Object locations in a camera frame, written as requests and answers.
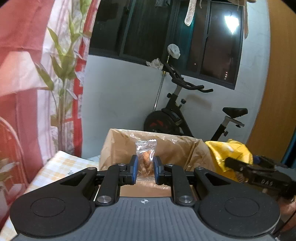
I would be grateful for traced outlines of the clear cookie packet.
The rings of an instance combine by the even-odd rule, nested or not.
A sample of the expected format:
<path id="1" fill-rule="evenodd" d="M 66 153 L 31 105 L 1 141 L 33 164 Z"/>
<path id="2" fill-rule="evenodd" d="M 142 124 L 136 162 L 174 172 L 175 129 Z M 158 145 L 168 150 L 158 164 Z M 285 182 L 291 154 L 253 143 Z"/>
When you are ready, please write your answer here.
<path id="1" fill-rule="evenodd" d="M 156 139 L 138 140 L 136 143 L 138 158 L 138 174 L 141 179 L 154 176 L 154 154 L 157 147 Z"/>

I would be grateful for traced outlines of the brown cardboard box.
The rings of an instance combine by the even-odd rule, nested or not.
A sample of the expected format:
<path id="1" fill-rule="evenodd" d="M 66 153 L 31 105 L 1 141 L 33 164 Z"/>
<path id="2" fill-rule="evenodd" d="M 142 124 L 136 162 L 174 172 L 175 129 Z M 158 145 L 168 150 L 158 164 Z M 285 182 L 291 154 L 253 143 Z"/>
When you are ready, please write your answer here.
<path id="1" fill-rule="evenodd" d="M 156 156 L 164 164 L 176 164 L 184 170 L 193 171 L 201 166 L 218 172 L 218 164 L 209 147 L 198 138 L 111 128 L 101 150 L 99 168 L 107 170 L 118 163 L 129 163 L 136 154 L 136 141 L 155 139 Z"/>

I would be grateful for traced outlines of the checkered floral bed sheet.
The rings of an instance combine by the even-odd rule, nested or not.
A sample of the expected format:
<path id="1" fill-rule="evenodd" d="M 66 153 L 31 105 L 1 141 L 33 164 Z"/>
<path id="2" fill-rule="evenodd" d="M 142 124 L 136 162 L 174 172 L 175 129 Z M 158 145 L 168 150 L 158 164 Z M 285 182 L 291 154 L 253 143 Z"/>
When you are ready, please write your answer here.
<path id="1" fill-rule="evenodd" d="M 41 188 L 88 167 L 99 168 L 99 156 L 83 159 L 58 151 L 37 173 L 25 193 Z"/>

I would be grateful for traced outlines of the black exercise bike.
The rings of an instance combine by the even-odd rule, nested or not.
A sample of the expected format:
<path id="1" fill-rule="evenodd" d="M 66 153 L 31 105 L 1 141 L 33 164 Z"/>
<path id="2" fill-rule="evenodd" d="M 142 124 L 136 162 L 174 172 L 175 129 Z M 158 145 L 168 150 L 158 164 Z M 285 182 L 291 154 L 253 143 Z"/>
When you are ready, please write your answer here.
<path id="1" fill-rule="evenodd" d="M 176 44 L 169 44 L 167 51 L 168 57 L 165 63 L 161 63 L 159 58 L 147 62 L 147 66 L 161 70 L 162 77 L 152 112 L 144 120 L 144 131 L 194 137 L 197 131 L 203 130 L 207 125 L 217 124 L 218 121 L 215 118 L 218 118 L 222 119 L 222 122 L 216 130 L 210 129 L 213 135 L 206 135 L 209 140 L 218 141 L 222 135 L 228 135 L 226 128 L 229 123 L 233 123 L 238 128 L 245 126 L 238 119 L 248 114 L 247 108 L 224 107 L 222 108 L 224 114 L 216 115 L 190 104 L 191 109 L 185 108 L 185 113 L 182 113 L 181 108 L 185 105 L 186 100 L 182 98 L 177 103 L 181 90 L 199 91 L 201 93 L 212 93 L 214 90 L 211 88 L 205 89 L 204 85 L 195 85 L 187 82 L 181 73 L 169 63 L 170 59 L 177 60 L 181 55 L 180 49 Z M 165 107 L 157 109 L 163 83 L 168 75 L 171 77 L 171 82 L 176 85 L 176 88 L 172 93 L 166 95 L 168 102 Z"/>

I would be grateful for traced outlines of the dark glass window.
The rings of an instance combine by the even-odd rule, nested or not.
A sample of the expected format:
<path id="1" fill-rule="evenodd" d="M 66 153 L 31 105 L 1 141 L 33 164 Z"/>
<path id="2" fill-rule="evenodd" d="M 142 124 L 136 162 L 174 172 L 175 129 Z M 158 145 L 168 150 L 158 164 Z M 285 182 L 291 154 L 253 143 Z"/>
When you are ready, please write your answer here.
<path id="1" fill-rule="evenodd" d="M 228 1 L 198 1 L 191 25 L 184 23 L 188 1 L 101 1 L 90 54 L 145 64 L 165 62 L 176 44 L 179 59 L 169 63 L 182 75 L 234 89 L 243 43 L 243 7 Z"/>

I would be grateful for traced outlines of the red printed backdrop curtain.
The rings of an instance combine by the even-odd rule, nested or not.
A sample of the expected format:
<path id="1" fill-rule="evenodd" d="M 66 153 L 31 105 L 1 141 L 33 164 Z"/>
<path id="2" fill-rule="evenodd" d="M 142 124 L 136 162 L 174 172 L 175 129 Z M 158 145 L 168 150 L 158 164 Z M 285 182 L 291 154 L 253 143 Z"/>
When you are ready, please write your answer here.
<path id="1" fill-rule="evenodd" d="M 99 1 L 1 1 L 1 223 L 58 151 L 82 154 Z"/>

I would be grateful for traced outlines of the white hanging sock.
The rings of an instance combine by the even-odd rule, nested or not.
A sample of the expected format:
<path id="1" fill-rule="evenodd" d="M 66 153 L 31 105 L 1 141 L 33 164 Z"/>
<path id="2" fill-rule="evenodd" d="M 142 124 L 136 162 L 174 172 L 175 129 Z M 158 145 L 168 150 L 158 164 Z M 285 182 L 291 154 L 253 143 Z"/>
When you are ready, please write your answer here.
<path id="1" fill-rule="evenodd" d="M 196 3 L 197 3 L 197 0 L 189 0 L 187 13 L 186 13 L 186 16 L 184 19 L 184 23 L 188 27 L 191 25 L 191 23 L 193 21 L 195 9 L 196 9 Z"/>

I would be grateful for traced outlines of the beige hanging garment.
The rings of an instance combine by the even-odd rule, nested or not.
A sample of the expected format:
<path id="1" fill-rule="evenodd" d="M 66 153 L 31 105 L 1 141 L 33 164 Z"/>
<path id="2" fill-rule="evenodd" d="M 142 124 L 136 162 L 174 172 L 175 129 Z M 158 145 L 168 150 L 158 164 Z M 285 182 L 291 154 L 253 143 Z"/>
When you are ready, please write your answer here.
<path id="1" fill-rule="evenodd" d="M 248 37 L 248 11 L 247 11 L 247 3 L 254 4 L 256 0 L 228 0 L 228 2 L 235 4 L 237 6 L 243 7 L 243 32 L 244 32 L 244 39 Z"/>

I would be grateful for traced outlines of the grey hanging cloth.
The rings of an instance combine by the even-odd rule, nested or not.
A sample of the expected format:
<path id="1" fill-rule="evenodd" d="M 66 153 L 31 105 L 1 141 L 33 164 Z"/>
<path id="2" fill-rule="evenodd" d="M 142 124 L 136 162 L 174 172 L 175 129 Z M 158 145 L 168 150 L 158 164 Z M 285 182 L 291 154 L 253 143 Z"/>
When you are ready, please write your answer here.
<path id="1" fill-rule="evenodd" d="M 166 8 L 171 5 L 171 0 L 156 0 L 155 7 Z"/>

